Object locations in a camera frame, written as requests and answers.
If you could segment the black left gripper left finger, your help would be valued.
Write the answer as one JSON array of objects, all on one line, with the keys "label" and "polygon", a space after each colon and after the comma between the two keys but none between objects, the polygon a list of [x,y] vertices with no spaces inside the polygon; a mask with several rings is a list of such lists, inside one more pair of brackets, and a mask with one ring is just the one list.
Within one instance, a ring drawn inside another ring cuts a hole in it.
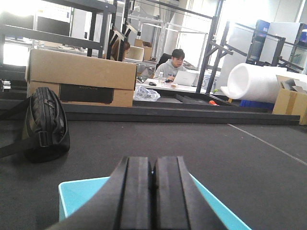
[{"label": "black left gripper left finger", "polygon": [[94,196],[51,230],[150,230],[151,167],[147,157],[123,157]]}]

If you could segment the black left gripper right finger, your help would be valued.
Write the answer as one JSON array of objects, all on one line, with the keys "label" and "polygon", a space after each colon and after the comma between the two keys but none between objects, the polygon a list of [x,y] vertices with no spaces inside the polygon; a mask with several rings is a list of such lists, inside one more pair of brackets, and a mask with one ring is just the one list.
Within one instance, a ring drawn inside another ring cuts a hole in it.
[{"label": "black left gripper right finger", "polygon": [[181,156],[161,157],[154,166],[157,230],[225,230]]}]

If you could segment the black shoulder bag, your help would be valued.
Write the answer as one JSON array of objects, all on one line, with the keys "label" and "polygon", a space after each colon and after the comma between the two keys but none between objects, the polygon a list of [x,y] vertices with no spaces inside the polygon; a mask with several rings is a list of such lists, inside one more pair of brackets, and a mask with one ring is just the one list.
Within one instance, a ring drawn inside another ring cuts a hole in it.
[{"label": "black shoulder bag", "polygon": [[58,96],[48,87],[35,92],[10,110],[0,115],[7,119],[25,111],[22,137],[19,141],[1,147],[0,157],[23,152],[32,163],[55,160],[70,149],[67,118]]}]

